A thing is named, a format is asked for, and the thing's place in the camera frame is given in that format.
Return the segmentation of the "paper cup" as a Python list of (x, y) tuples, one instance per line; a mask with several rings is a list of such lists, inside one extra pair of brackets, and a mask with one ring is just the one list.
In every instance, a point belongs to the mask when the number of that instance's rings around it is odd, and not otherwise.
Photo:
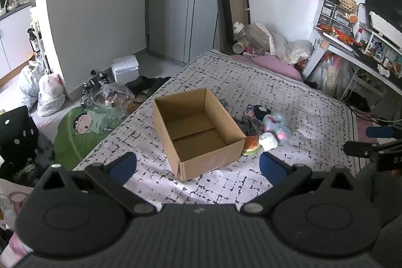
[(242, 54), (246, 49), (247, 44), (242, 41), (238, 41), (232, 46), (232, 50), (235, 54)]

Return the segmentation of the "clear plastic bag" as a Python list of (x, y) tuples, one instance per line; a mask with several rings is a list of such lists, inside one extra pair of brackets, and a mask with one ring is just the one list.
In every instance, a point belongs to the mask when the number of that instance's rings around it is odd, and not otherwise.
[(109, 83), (89, 93), (86, 108), (109, 117), (123, 118), (129, 115), (129, 105), (133, 100), (134, 94), (126, 86)]

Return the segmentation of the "black stitched plush patch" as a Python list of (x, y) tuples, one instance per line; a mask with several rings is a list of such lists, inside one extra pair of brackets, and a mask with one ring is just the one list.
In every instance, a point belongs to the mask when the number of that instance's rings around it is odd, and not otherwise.
[(254, 117), (259, 121), (263, 121), (266, 115), (270, 115), (271, 110), (261, 105), (254, 105)]

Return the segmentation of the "flat cardboard panel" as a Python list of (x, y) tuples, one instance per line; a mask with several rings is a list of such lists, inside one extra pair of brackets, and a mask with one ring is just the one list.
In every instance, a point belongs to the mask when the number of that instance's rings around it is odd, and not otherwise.
[(249, 0), (217, 0), (220, 52), (233, 55), (234, 24), (251, 23)]

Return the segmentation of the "grey door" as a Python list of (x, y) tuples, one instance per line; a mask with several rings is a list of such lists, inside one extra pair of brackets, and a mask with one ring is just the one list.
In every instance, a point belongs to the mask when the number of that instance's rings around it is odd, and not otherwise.
[(187, 64), (218, 48), (217, 0), (146, 0), (147, 51)]

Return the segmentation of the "white square box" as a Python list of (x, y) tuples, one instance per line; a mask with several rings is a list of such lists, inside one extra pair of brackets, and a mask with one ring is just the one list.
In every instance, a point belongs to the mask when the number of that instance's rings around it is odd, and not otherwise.
[(126, 84), (139, 77), (139, 63), (134, 55), (117, 58), (112, 63), (115, 82)]

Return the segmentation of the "blue tissue pack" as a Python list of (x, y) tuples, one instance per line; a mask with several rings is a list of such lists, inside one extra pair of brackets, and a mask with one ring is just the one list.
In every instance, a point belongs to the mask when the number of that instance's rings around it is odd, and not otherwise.
[(251, 118), (256, 118), (257, 111), (258, 111), (257, 105), (247, 105), (246, 109), (243, 112), (243, 115)]

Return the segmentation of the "white red plastic bag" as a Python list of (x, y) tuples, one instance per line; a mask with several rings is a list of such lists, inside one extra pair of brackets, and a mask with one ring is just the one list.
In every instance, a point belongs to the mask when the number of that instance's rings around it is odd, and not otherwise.
[(37, 115), (47, 117), (58, 112), (65, 103), (64, 86), (56, 73), (44, 75), (39, 79)]

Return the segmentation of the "grey blue plush toy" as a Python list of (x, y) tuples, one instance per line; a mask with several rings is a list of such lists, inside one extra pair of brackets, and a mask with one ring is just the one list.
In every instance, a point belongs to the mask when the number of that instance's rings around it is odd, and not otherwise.
[(263, 118), (264, 132), (274, 135), (279, 144), (288, 142), (292, 132), (288, 126), (287, 118), (281, 113), (267, 114)]

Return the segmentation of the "clear plastic bottle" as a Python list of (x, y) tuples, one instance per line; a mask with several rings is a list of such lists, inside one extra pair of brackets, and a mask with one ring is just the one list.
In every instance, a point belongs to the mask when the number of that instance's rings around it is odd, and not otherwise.
[(260, 54), (263, 52), (264, 47), (252, 36), (252, 29), (250, 25), (235, 22), (233, 25), (233, 31), (235, 43), (242, 41), (247, 44), (247, 49), (244, 52), (250, 54)]

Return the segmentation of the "black polka dot chair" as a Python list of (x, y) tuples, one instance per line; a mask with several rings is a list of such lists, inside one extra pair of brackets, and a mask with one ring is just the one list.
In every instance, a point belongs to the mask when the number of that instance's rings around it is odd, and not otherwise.
[(55, 164), (53, 143), (38, 130), (26, 106), (1, 115), (1, 178), (34, 187)]

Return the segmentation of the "white crumpled tissue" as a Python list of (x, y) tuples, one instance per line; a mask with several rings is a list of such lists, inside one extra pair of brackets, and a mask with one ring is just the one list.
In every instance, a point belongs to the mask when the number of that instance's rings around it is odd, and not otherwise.
[(258, 143), (261, 145), (265, 152), (274, 150), (279, 145), (276, 137), (271, 132), (265, 132), (261, 134), (258, 138)]

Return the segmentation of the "black computer monitor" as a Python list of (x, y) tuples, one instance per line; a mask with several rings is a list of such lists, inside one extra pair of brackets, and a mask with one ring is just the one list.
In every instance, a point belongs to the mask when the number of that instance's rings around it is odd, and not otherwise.
[(365, 0), (365, 5), (401, 31), (402, 0)]

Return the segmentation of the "black spray bottle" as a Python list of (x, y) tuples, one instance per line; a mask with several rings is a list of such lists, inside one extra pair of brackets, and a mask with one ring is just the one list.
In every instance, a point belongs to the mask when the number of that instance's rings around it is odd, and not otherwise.
[(34, 52), (39, 53), (40, 48), (35, 34), (35, 30), (33, 28), (29, 28), (27, 30), (27, 33), (29, 34), (29, 41), (31, 43), (32, 49), (34, 50)]

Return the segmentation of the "hamburger plush toy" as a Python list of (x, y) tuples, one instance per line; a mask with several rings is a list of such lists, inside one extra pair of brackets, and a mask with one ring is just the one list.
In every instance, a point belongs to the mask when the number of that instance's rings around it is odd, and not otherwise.
[(258, 153), (261, 145), (259, 144), (258, 136), (247, 136), (242, 150), (244, 156), (254, 155)]

